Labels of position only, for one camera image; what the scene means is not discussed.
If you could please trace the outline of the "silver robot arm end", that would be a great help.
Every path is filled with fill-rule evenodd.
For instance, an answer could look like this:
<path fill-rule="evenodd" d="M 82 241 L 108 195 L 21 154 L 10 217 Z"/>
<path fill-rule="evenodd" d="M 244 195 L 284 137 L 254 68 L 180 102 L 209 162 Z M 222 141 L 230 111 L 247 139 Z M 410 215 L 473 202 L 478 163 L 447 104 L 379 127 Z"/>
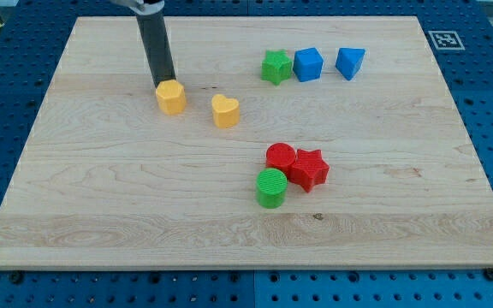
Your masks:
<path fill-rule="evenodd" d="M 127 7 L 139 15 L 151 15 L 160 12 L 164 8 L 164 0 L 110 0 L 111 3 Z"/>

